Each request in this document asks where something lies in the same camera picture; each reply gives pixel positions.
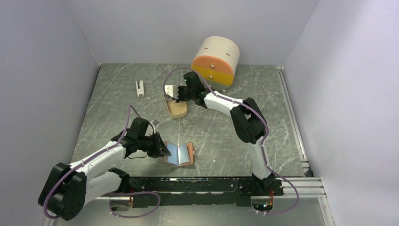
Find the pink card holder wallet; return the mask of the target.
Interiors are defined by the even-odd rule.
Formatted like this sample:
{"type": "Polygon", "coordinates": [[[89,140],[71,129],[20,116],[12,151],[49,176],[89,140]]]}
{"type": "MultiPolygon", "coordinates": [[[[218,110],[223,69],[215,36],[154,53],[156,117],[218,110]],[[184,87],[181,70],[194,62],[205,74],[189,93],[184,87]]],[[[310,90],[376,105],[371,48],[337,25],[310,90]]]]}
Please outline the pink card holder wallet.
{"type": "Polygon", "coordinates": [[[164,161],[176,167],[194,164],[194,147],[192,143],[174,145],[166,143],[167,149],[171,152],[170,156],[165,156],[164,161]]]}

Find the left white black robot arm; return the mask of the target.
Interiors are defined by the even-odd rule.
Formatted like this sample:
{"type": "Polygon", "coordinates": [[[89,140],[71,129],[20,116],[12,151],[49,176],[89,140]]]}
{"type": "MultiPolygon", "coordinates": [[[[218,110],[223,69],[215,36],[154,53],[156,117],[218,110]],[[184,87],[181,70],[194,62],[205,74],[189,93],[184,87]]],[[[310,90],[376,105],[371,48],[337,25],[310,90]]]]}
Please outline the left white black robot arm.
{"type": "Polygon", "coordinates": [[[73,163],[55,165],[40,193],[38,203],[49,219],[71,220],[84,205],[105,194],[130,195],[130,175],[112,165],[136,151],[148,157],[170,156],[171,152],[154,126],[140,117],[93,154],[73,163]]]}

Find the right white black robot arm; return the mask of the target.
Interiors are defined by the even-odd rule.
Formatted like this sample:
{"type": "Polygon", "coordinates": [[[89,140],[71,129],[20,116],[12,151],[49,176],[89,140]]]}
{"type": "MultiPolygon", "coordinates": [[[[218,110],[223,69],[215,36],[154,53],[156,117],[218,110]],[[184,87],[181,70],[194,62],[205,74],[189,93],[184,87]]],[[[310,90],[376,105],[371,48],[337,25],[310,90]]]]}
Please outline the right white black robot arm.
{"type": "Polygon", "coordinates": [[[269,134],[268,125],[255,100],[250,97],[235,99],[223,95],[203,84],[195,72],[186,73],[184,81],[185,85],[166,86],[165,92],[176,102],[193,101],[198,106],[230,116],[238,138],[249,145],[254,190],[260,195],[267,194],[276,176],[272,172],[264,145],[269,134]]]}

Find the beige oval tray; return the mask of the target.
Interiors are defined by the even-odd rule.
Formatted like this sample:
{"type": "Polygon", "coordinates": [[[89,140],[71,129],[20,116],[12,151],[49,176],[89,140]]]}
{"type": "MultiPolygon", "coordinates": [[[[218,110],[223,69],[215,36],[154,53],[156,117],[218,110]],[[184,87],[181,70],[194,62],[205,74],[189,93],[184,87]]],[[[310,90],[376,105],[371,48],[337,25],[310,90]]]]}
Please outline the beige oval tray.
{"type": "Polygon", "coordinates": [[[177,102],[177,95],[163,95],[165,98],[167,111],[172,119],[184,117],[188,112],[188,105],[185,101],[177,102]]]}

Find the round three-drawer organizer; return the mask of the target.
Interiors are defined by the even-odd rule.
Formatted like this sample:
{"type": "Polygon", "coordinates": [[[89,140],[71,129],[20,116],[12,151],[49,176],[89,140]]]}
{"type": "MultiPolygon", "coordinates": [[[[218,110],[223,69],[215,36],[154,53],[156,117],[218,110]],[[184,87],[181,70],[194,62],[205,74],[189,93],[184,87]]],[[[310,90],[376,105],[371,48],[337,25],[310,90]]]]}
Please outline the round three-drawer organizer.
{"type": "Polygon", "coordinates": [[[191,68],[215,90],[228,89],[234,80],[240,57],[235,42],[221,36],[206,38],[194,57],[191,68]]]}

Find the small white clip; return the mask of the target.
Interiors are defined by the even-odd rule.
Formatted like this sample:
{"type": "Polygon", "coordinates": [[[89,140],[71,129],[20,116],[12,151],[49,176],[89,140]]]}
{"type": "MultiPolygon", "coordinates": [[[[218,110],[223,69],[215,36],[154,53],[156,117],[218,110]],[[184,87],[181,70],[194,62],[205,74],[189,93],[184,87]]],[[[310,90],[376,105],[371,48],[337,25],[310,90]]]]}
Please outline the small white clip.
{"type": "Polygon", "coordinates": [[[136,93],[137,93],[138,97],[144,97],[145,96],[144,81],[143,80],[136,81],[136,93]]]}

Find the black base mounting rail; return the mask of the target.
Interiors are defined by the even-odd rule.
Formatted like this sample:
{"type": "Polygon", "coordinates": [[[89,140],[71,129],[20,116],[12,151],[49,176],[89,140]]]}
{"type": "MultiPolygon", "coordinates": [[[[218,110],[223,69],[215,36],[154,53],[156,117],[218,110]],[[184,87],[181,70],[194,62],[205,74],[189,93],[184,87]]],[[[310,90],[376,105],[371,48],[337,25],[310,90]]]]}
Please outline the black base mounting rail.
{"type": "Polygon", "coordinates": [[[251,207],[256,196],[282,196],[281,180],[274,180],[268,187],[258,179],[249,177],[131,177],[129,188],[123,193],[108,196],[127,196],[134,192],[133,207],[183,205],[224,205],[251,207]]]}

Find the aluminium frame rail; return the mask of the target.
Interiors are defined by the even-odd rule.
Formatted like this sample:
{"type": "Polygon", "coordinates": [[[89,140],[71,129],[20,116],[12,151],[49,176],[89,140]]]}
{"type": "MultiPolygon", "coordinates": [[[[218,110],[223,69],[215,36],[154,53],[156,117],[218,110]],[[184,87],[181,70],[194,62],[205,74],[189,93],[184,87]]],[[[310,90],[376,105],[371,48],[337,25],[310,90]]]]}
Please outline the aluminium frame rail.
{"type": "Polygon", "coordinates": [[[141,217],[125,219],[105,213],[105,198],[93,201],[75,219],[58,219],[58,226],[139,225],[139,226],[243,226],[251,223],[263,226],[332,226],[334,224],[327,196],[320,178],[309,166],[303,135],[291,104],[283,69],[268,66],[239,66],[241,75],[261,75],[261,81],[271,80],[278,93],[280,107],[276,109],[270,125],[268,148],[273,154],[282,150],[283,157],[275,157],[273,166],[282,172],[285,164],[293,163],[290,176],[282,183],[284,194],[275,197],[270,214],[240,207],[226,193],[175,193],[171,203],[161,195],[158,209],[147,215],[150,207],[140,209],[141,217]]]}

